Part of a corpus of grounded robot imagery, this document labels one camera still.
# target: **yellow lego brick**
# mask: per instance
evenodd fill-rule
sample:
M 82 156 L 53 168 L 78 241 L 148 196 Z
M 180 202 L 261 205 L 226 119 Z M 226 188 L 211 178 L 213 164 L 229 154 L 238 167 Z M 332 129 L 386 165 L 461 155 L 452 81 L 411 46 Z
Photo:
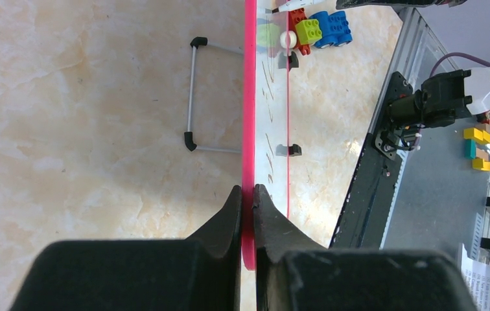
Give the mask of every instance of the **yellow lego brick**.
M 464 139 L 472 139 L 477 144 L 484 144 L 484 133 L 477 128 L 466 128 L 463 131 Z
M 490 144 L 490 133 L 487 133 L 486 131 L 482 131 L 482 135 L 483 135 L 483 140 L 484 140 L 484 144 Z
M 476 158 L 472 160 L 472 168 L 475 170 L 490 172 L 490 162 L 487 162 L 484 159 Z

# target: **white ball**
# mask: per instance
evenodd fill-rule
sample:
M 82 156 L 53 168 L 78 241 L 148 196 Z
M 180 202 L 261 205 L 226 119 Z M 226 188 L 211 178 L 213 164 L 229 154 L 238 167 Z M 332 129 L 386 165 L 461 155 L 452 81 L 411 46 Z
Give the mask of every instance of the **white ball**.
M 286 49 L 287 46 L 289 49 L 293 49 L 296 46 L 296 42 L 297 42 L 297 38 L 296 38 L 296 33 L 294 31 L 282 32 L 281 35 L 279 35 L 279 43 L 281 44 L 281 47 L 284 49 Z

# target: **lego brick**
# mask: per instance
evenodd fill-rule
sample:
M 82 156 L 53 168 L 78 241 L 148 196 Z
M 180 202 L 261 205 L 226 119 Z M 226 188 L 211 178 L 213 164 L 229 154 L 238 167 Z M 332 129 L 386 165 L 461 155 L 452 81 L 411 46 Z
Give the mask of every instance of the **lego brick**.
M 327 11 L 321 11 L 310 16 L 320 23 L 322 38 L 314 46 L 323 49 L 330 46 L 340 46 L 352 41 L 346 13 L 344 11 L 335 12 L 331 15 Z
M 478 123 L 476 124 L 476 128 L 480 131 L 486 131 L 487 133 L 490 133 L 490 125 L 487 123 Z
M 296 25 L 301 21 L 306 19 L 306 14 L 304 14 L 304 8 L 299 8 L 298 10 L 293 10 L 289 12 L 289 31 L 294 31 L 296 33 Z M 305 55 L 310 55 L 310 45 L 308 44 L 300 44 L 297 41 L 297 45 L 295 49 L 299 50 L 300 53 Z
M 466 128 L 463 131 L 464 139 L 474 139 L 478 144 L 484 144 L 484 133 L 477 128 Z
M 317 19 L 305 19 L 296 25 L 300 44 L 312 44 L 321 39 L 320 22 Z
M 476 159 L 476 142 L 472 139 L 465 141 L 465 157 L 468 159 Z
M 484 159 L 476 158 L 472 160 L 472 168 L 475 170 L 483 170 L 490 172 L 490 162 Z
M 483 140 L 484 144 L 490 144 L 490 133 L 487 133 L 486 131 L 482 131 L 483 134 Z
M 489 154 L 487 152 L 483 151 L 482 149 L 476 148 L 475 157 L 477 157 L 478 159 L 482 159 L 484 161 L 489 161 Z

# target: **beige marble surface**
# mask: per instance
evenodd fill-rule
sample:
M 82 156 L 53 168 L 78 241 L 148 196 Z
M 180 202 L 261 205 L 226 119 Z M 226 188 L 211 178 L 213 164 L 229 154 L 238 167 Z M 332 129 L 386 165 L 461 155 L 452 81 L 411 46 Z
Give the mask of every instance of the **beige marble surface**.
M 379 6 L 348 19 L 352 44 L 291 72 L 291 220 L 322 244 L 401 26 Z M 240 157 L 184 147 L 189 41 L 241 46 L 242 25 L 237 0 L 0 0 L 0 310 L 55 240 L 184 237 L 222 206 Z M 238 56 L 198 54 L 196 140 L 239 147 L 241 76 Z

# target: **pink edge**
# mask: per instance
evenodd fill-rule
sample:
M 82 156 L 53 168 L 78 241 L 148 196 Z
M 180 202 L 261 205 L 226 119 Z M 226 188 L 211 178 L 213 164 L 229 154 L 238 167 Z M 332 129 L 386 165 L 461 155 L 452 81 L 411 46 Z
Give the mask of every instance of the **pink edge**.
M 245 0 L 243 61 L 243 149 L 242 149 L 242 232 L 241 252 L 247 270 L 256 268 L 253 227 L 253 190 L 255 187 L 255 89 L 257 2 Z

